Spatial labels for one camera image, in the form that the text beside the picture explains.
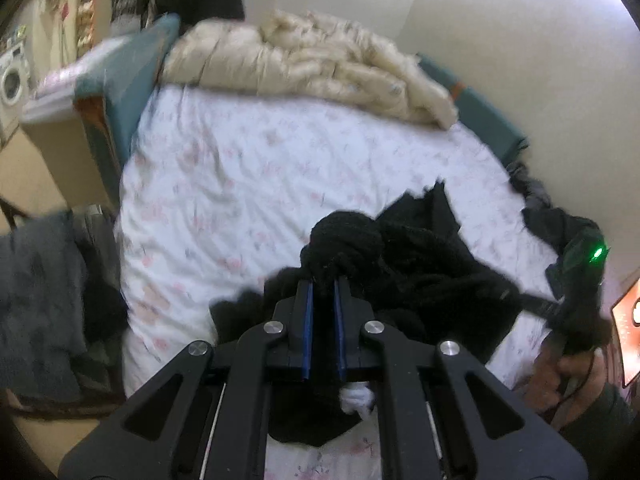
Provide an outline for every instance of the dark sleeve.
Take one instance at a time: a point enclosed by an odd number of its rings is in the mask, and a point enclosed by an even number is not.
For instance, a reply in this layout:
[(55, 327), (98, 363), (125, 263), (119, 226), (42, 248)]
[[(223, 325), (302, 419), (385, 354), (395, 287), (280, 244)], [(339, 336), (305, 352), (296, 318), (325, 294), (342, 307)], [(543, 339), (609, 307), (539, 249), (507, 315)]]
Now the dark sleeve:
[(594, 478), (621, 444), (635, 413), (613, 384), (605, 384), (596, 401), (560, 434), (583, 456)]

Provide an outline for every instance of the gray towel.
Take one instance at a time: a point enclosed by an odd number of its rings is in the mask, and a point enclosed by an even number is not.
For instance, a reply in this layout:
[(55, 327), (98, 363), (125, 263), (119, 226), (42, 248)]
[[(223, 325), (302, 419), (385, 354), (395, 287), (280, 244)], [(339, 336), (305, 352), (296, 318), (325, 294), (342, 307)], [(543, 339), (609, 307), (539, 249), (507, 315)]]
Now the gray towel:
[(70, 212), (0, 237), (0, 387), (61, 402), (80, 399), (69, 359), (86, 351), (86, 277)]

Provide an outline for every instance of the floral pattern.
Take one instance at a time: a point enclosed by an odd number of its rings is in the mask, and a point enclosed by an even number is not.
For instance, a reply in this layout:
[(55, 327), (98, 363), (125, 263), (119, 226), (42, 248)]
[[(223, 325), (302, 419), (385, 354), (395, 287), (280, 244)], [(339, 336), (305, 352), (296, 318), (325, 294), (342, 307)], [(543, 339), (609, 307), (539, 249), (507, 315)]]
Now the floral pattern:
[[(464, 126), (448, 132), (310, 98), (166, 86), (151, 97), (122, 175), (117, 226), (131, 310), (124, 383), (132, 394), (194, 339), (215, 343), (209, 303), (300, 262), (336, 209), (375, 216), (407, 189), (446, 180), (472, 253), (523, 290), (549, 294), (551, 248), (524, 227), (522, 197)], [(544, 335), (522, 314), (488, 367), (512, 386)], [(269, 440), (269, 480), (380, 477), (376, 417), (321, 449)]]

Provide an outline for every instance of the beige blanket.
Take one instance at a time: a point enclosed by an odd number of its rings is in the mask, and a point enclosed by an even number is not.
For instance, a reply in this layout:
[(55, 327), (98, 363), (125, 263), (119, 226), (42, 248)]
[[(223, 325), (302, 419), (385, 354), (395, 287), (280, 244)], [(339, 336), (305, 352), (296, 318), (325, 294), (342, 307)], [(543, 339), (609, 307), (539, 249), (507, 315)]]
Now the beige blanket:
[(162, 82), (258, 94), (303, 94), (448, 129), (458, 120), (449, 93), (414, 56), (359, 23), (275, 11), (259, 28), (205, 20), (178, 40)]

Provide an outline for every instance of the washing machine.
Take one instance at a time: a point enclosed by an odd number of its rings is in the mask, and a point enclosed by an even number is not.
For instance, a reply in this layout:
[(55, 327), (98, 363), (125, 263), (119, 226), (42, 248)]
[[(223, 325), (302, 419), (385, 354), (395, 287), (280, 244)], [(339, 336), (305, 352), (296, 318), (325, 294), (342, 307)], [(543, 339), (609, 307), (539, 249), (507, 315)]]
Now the washing machine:
[(20, 41), (0, 56), (0, 144), (18, 127), (22, 106), (29, 100), (30, 67)]

